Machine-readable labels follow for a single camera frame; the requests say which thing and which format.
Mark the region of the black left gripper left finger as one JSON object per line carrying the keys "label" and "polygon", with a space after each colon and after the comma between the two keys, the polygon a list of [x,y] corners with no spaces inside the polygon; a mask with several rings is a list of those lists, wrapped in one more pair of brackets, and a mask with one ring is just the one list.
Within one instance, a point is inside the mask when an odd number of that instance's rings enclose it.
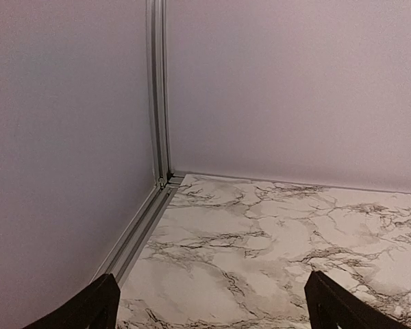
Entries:
{"label": "black left gripper left finger", "polygon": [[115,328],[120,294],[114,275],[105,273],[61,307],[24,329]]}

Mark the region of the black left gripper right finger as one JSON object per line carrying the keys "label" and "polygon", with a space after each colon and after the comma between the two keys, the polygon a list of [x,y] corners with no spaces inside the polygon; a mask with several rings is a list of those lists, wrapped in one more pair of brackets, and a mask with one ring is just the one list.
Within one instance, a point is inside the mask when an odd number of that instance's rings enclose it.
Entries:
{"label": "black left gripper right finger", "polygon": [[312,328],[406,328],[372,308],[321,271],[312,271],[304,286]]}

